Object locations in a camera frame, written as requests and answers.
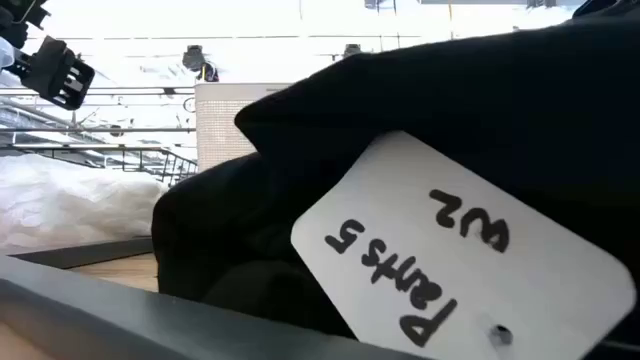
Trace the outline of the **white cloth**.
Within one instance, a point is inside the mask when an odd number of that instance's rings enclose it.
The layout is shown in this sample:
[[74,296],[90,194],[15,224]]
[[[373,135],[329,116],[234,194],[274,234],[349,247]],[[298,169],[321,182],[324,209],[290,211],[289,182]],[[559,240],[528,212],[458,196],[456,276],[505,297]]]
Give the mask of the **white cloth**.
[[0,157],[0,249],[129,240],[151,232],[168,187],[145,173],[40,155]]

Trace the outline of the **black pants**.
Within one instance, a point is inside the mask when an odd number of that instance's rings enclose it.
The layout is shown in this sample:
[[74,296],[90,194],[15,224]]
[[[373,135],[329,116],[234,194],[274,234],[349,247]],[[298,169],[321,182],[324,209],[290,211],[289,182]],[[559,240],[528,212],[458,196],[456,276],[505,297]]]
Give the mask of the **black pants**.
[[640,0],[585,0],[555,26],[353,55],[234,122],[254,151],[172,187],[151,226],[160,292],[234,313],[216,337],[227,360],[311,354],[262,328],[242,342],[251,318],[355,340],[291,231],[392,130],[601,246],[640,289]]

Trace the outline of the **white handwritten paper tag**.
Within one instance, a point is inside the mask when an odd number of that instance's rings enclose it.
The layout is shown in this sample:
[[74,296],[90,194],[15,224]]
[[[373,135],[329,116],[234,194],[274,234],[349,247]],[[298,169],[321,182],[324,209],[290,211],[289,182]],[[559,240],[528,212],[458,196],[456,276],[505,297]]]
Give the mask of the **white handwritten paper tag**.
[[435,360],[581,360],[637,299],[612,255],[402,132],[291,241],[359,341]]

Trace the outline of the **grey clothes hanger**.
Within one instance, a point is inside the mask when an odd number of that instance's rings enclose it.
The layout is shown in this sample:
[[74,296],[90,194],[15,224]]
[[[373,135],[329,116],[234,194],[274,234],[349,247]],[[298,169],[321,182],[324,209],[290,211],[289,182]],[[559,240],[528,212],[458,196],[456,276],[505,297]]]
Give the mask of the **grey clothes hanger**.
[[426,360],[7,255],[0,322],[58,360]]

